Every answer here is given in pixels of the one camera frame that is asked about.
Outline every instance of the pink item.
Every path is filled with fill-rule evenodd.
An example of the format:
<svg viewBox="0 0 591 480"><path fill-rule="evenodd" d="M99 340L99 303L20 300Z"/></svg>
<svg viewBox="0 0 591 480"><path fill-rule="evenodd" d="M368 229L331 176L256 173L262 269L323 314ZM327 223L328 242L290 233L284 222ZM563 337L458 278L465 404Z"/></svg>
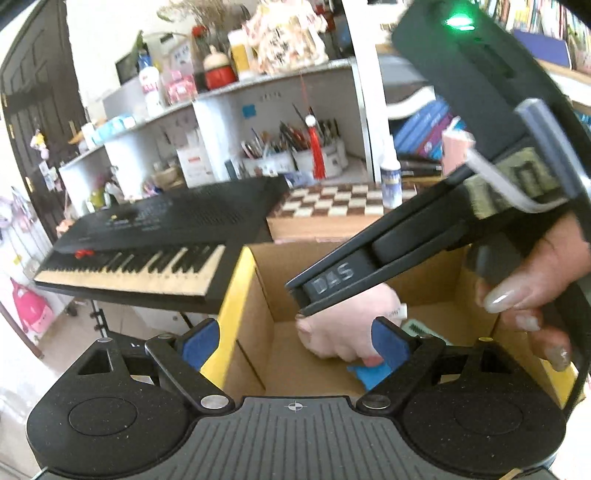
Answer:
<svg viewBox="0 0 591 480"><path fill-rule="evenodd" d="M383 316L400 326L400 306L396 292L381 283L310 317L297 316L296 328L304 346L320 358L361 358L375 367L383 360L372 345L371 324Z"/></svg>
<svg viewBox="0 0 591 480"><path fill-rule="evenodd" d="M443 174L449 175L466 161L466 151L475 144L474 137L464 130L445 130L441 136Z"/></svg>
<svg viewBox="0 0 591 480"><path fill-rule="evenodd" d="M21 319L22 331L28 333L29 328L35 333L45 332L54 320L53 311L47 301L16 282L12 278L12 298Z"/></svg>

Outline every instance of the blue sticker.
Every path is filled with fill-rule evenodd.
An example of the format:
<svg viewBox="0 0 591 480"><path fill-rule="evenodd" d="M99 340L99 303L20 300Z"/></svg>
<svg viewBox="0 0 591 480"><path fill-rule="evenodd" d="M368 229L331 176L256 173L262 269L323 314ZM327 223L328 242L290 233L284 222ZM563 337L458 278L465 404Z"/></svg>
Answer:
<svg viewBox="0 0 591 480"><path fill-rule="evenodd" d="M250 105L245 105L242 107L242 116L244 118L250 118L252 116L256 116L256 108L254 103L251 103Z"/></svg>

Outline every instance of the toy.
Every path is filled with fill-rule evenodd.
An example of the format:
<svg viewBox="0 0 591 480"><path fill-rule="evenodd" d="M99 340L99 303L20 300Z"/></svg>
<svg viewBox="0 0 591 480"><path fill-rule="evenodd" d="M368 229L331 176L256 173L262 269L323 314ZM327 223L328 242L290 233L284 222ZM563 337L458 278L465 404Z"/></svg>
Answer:
<svg viewBox="0 0 591 480"><path fill-rule="evenodd" d="M244 29L258 52L261 73L289 72L329 59L318 35L326 30L326 20L307 0L261 0Z"/></svg>
<svg viewBox="0 0 591 480"><path fill-rule="evenodd" d="M384 316L400 326L406 305L385 283L309 317L297 316L296 328L304 346L321 358L338 356L346 362L361 358L366 367L382 363L372 346L371 324Z"/></svg>

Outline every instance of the floor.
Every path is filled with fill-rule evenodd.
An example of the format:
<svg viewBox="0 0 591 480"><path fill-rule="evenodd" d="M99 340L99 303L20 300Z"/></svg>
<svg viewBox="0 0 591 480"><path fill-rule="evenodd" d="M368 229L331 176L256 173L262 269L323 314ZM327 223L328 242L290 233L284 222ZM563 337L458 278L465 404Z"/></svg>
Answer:
<svg viewBox="0 0 591 480"><path fill-rule="evenodd" d="M109 328L115 332L148 339L161 333L146 326L131 307L99 303L104 310ZM25 422L34 404L51 387L53 382L100 337L95 332L95 321L89 317L90 307L79 306L78 317L59 316L39 345L44 354L41 362L32 355L31 362L23 365L0 354L0 462L8 464L25 477L34 476L39 467L25 436ZM0 351L8 345L0 336ZM0 468L0 480L14 480Z"/></svg>
<svg viewBox="0 0 591 480"><path fill-rule="evenodd" d="M146 326L130 307L108 303L101 303L100 307L114 331L143 339L161 333L161 330ZM0 331L0 480L30 478L38 472L38 465L25 436L26 418L61 373L99 337L89 313L88 306L80 306L78 317L62 315L56 319L41 340L40 348L44 352L42 361L30 354L22 354L22 351L17 353L15 346L6 342L6 335ZM587 392L587 400L579 404L571 416L566 438L552 467L558 479L589 477L590 434L591 392ZM1 468L3 463L16 472L7 474Z"/></svg>

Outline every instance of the red tassel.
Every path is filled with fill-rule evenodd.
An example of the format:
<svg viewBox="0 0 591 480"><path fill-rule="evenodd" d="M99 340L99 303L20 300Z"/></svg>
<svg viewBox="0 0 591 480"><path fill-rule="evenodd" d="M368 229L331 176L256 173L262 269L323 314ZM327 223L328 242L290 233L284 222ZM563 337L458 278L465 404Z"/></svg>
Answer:
<svg viewBox="0 0 591 480"><path fill-rule="evenodd" d="M306 125L308 125L308 133L310 134L310 148L312 150L312 157L314 158L314 179L324 180L326 178L326 169L324 168L324 158L322 156L322 148L316 131L316 118L313 115L306 117Z"/></svg>

